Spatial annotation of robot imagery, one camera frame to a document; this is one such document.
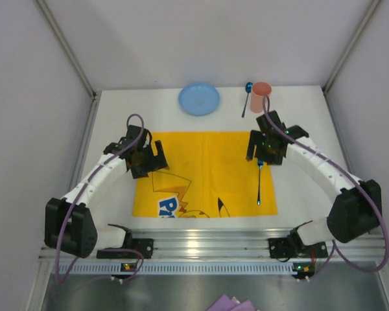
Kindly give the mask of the blue plastic plate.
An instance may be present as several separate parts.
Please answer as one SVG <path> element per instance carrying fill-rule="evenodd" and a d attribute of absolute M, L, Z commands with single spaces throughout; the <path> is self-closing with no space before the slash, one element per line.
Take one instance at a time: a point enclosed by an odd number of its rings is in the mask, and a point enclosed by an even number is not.
<path fill-rule="evenodd" d="M 203 116 L 213 113 L 220 104 L 218 90 L 208 83 L 185 86 L 178 95 L 181 109 L 189 115 Z"/>

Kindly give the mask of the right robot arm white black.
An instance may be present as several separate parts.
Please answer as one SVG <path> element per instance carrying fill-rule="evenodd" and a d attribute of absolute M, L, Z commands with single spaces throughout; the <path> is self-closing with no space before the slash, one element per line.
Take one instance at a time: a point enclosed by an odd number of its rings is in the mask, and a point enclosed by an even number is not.
<path fill-rule="evenodd" d="M 257 119 L 250 132 L 246 158 L 260 164 L 281 165 L 288 159 L 301 168 L 326 193 L 332 203 L 326 217 L 293 228 L 287 240 L 295 252 L 329 240 L 348 243 L 379 227 L 381 188 L 374 180 L 363 181 L 340 171 L 300 126 L 289 128 L 276 111 Z"/>

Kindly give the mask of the pink plastic cup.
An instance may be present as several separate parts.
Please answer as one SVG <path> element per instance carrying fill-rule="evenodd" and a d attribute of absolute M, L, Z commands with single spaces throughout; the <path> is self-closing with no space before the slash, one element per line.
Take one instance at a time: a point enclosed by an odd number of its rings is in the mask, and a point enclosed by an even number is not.
<path fill-rule="evenodd" d="M 266 82 L 256 82 L 252 85 L 250 110 L 253 113 L 263 111 L 263 101 L 269 97 L 272 92 L 272 86 Z"/>

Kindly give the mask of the blue metallic fork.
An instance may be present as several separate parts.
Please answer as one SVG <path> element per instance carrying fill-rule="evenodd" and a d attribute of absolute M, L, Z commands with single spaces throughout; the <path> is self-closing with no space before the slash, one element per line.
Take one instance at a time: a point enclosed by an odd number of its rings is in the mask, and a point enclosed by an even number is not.
<path fill-rule="evenodd" d="M 257 186 L 257 205 L 261 204 L 261 171 L 264 166 L 263 161 L 258 160 L 257 161 L 257 166 L 259 167 L 258 171 L 258 186 Z"/>

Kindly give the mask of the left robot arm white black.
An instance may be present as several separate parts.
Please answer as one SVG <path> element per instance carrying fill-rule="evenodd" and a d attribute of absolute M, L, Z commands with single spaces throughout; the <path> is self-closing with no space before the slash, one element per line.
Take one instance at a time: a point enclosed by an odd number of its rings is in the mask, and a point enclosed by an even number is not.
<path fill-rule="evenodd" d="M 45 245 L 80 258 L 93 251 L 130 248 L 131 230 L 109 223 L 109 208 L 99 210 L 99 202 L 127 172 L 138 179 L 167 167 L 161 141 L 153 141 L 149 130 L 129 125 L 126 135 L 104 149 L 97 164 L 74 189 L 47 202 Z"/>

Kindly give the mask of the yellow pikachu placemat cloth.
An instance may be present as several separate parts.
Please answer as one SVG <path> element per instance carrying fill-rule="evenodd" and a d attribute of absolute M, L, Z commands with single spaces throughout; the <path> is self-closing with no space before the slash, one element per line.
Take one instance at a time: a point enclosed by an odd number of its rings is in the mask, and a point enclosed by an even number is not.
<path fill-rule="evenodd" d="M 148 218 L 235 218 L 277 214 L 268 166 L 247 161 L 249 132 L 154 132 L 169 169 L 137 181 L 132 214 Z"/>

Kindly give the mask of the blue metallic spoon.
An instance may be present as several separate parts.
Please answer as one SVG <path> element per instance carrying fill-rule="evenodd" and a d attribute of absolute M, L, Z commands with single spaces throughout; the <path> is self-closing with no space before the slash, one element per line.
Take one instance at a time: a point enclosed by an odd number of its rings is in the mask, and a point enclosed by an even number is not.
<path fill-rule="evenodd" d="M 242 117 L 242 118 L 244 118 L 245 113 L 246 113 L 246 106 L 247 106 L 247 103 L 248 103 L 249 95 L 250 95 L 250 93 L 252 92 L 252 86 L 253 86 L 253 83 L 252 83 L 252 82 L 248 82 L 248 83 L 245 85 L 246 100 L 245 100 L 245 103 L 244 103 L 244 106 L 243 106 L 243 109 L 242 109 L 242 113 L 241 113 L 241 117 Z"/>

